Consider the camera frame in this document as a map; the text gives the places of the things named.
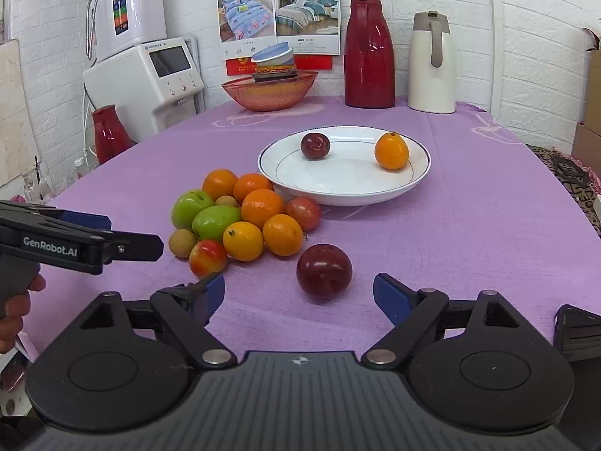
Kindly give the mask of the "person's left hand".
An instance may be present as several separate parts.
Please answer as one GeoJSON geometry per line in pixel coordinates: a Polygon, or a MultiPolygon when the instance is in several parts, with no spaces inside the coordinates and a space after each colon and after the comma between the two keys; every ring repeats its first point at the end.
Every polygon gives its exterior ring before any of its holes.
{"type": "Polygon", "coordinates": [[[30,292],[39,292],[46,287],[46,280],[40,274],[30,282],[27,291],[6,301],[5,317],[0,320],[0,353],[12,349],[16,337],[23,328],[23,318],[30,312],[30,292]]]}

